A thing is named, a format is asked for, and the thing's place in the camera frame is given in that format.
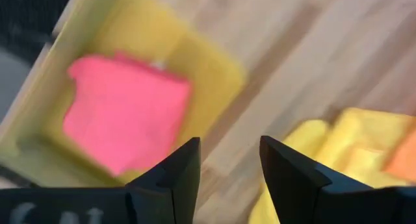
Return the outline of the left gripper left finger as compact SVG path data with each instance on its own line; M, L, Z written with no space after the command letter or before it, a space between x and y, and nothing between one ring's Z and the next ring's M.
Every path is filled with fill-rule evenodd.
M192 224L200 166L194 137L124 186L0 190L0 224Z

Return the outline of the pink microfiber towel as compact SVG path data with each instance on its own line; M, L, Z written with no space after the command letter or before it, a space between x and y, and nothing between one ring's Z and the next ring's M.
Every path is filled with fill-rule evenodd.
M121 54L69 68L75 96L63 131L112 176L144 171L170 153L189 103L189 81Z

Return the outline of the translucent yellow-green plastic bin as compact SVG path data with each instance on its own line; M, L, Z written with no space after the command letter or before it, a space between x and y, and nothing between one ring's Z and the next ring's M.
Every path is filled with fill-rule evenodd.
M38 59L0 124L0 164L40 186L74 187L45 184L57 162L44 125L52 98L62 89L53 78L57 61L51 57L51 49Z

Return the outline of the large orange microfiber towel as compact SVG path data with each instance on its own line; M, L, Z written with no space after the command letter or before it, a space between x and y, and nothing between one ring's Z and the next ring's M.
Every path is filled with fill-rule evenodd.
M385 172L416 183L416 127L396 147Z

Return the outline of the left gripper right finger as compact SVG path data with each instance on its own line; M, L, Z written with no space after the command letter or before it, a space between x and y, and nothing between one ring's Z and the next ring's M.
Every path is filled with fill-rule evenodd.
M259 155L281 224L416 224L416 186L372 188L270 136Z

